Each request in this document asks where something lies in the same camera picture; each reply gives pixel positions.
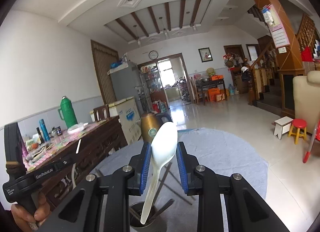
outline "metal screw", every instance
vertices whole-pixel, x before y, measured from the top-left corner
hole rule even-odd
[[[96,176],[94,174],[89,174],[87,175],[87,177],[85,177],[85,179],[87,181],[93,181],[96,178]]]
[[[204,170],[205,170],[205,166],[203,166],[203,165],[198,165],[198,166],[196,166],[196,170],[197,170],[197,171],[204,171]]]
[[[126,166],[122,167],[122,170],[125,171],[125,172],[129,172],[129,171],[132,170],[132,167],[130,165],[126,165]]]
[[[234,173],[232,175],[232,177],[235,179],[235,180],[241,180],[242,179],[242,175],[240,173]]]

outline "ceiling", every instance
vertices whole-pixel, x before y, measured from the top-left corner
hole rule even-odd
[[[171,30],[169,38],[208,32],[213,25],[233,25],[253,4],[253,0],[201,0],[196,14],[195,31],[191,26],[191,16],[196,0],[185,0],[182,28],[180,7],[183,0],[17,0],[13,9],[24,10],[56,20],[61,26],[71,27],[91,39],[106,44],[119,51],[137,48],[137,41],[124,29],[119,19],[134,35],[139,36],[142,45],[162,41],[166,38],[159,17],[163,17],[164,27],[169,29],[167,11],[170,11]],[[308,0],[289,0],[308,14],[315,11]],[[150,16],[151,7],[159,26],[157,32]],[[145,32],[132,16],[135,13],[145,28]]]
[[[167,4],[161,3],[117,18],[105,26],[127,42],[135,41],[138,37],[140,39],[149,37],[148,42],[153,43],[159,39],[156,35],[162,34],[164,29],[168,32],[175,31],[173,36],[180,36],[184,33],[183,29],[191,27],[193,23],[195,26],[201,26],[210,2],[211,0],[175,0]]]

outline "tiled floor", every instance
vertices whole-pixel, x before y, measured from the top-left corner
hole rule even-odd
[[[179,129],[219,129],[249,142],[270,164],[266,202],[291,232],[307,231],[320,211],[319,143],[303,164],[308,141],[300,138],[295,145],[287,134],[281,140],[274,137],[271,123],[279,116],[247,105],[246,94],[205,106],[173,107],[171,114]]]
[[[169,102],[169,108],[188,105],[188,104],[191,104],[191,102],[187,102],[187,101],[183,101],[181,99],[177,99],[177,100]]]

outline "wall clock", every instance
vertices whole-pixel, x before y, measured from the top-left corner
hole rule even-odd
[[[159,56],[159,54],[158,54],[158,52],[155,51],[155,50],[152,50],[152,51],[150,51],[150,53],[149,53],[149,58],[150,58],[151,60],[157,59],[158,56]]]

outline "human hand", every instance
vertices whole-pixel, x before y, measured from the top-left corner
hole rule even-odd
[[[14,221],[23,232],[32,232],[32,229],[30,228],[28,222],[35,223],[36,221],[38,221],[39,226],[41,226],[51,213],[50,206],[47,203],[47,199],[42,192],[39,193],[38,201],[39,207],[36,210],[34,216],[32,216],[28,211],[25,210],[24,207],[20,206],[19,204],[11,205],[11,212]]]

